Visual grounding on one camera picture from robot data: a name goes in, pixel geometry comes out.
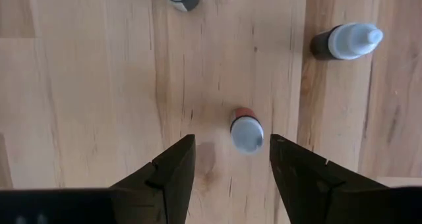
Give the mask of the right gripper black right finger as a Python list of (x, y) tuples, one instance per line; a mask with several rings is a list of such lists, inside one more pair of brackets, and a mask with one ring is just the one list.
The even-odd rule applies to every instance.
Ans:
[(291, 224), (422, 224), (422, 186), (390, 188), (279, 134), (270, 162)]

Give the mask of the small red food coloring bottle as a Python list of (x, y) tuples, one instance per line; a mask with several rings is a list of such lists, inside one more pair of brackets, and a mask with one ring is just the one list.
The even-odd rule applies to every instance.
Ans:
[(246, 155), (257, 153), (264, 142), (264, 131), (254, 111), (248, 107), (233, 110), (230, 134), (235, 148)]

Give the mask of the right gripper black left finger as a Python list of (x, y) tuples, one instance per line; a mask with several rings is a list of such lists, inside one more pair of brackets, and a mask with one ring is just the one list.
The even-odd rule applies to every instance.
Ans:
[(108, 188), (0, 190), (0, 224), (185, 224), (195, 157), (188, 134)]

